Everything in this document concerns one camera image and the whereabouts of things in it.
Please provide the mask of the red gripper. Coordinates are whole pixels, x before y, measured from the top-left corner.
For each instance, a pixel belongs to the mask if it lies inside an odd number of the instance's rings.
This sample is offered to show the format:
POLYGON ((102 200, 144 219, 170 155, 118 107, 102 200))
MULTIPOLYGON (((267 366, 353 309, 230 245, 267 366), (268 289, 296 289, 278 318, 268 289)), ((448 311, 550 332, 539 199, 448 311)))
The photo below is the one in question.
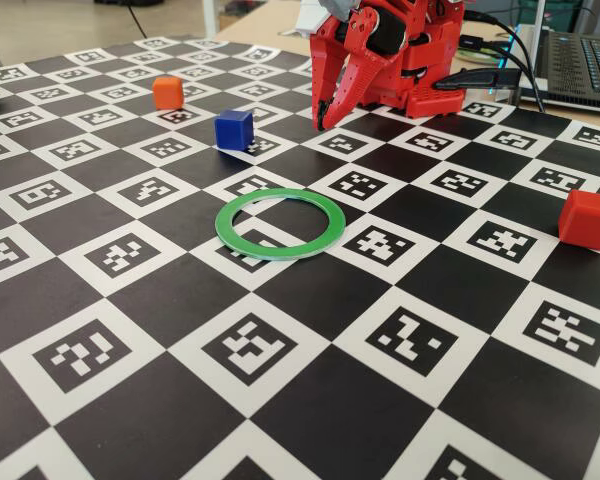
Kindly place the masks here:
POLYGON ((333 5, 310 36, 312 115, 318 131, 332 128, 359 103, 381 71, 404 52, 414 1, 333 5))

